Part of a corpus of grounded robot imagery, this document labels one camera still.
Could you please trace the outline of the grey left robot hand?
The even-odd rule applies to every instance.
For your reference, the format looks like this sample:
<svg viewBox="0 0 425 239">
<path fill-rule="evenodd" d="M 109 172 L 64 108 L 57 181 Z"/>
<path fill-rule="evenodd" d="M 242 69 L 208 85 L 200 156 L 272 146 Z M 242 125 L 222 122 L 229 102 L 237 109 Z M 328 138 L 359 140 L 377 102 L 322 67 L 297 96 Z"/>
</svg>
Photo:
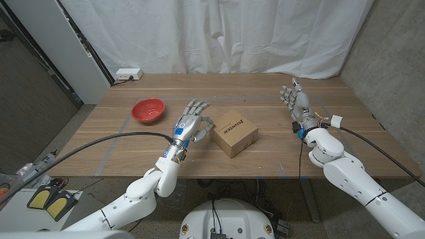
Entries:
<svg viewBox="0 0 425 239">
<path fill-rule="evenodd" d="M 185 153 L 191 141 L 200 142 L 207 133 L 214 127 L 213 120 L 202 112 L 211 104 L 204 103 L 203 100 L 191 100 L 185 107 L 182 116 L 176 121 L 173 127 L 173 142 L 163 152 L 161 158 L 174 161 L 176 163 L 184 160 Z"/>
</svg>

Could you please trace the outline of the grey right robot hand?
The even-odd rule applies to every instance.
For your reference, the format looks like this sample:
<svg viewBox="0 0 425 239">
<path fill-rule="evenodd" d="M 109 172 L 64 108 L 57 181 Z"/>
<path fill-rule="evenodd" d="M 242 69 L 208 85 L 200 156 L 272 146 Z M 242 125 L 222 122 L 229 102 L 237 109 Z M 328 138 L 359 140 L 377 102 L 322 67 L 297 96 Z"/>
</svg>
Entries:
<svg viewBox="0 0 425 239">
<path fill-rule="evenodd" d="M 289 109 L 292 119 L 298 122 L 305 130 L 317 127 L 318 120 L 312 110 L 307 94 L 295 77 L 292 78 L 292 86 L 282 86 L 280 99 Z"/>
</svg>

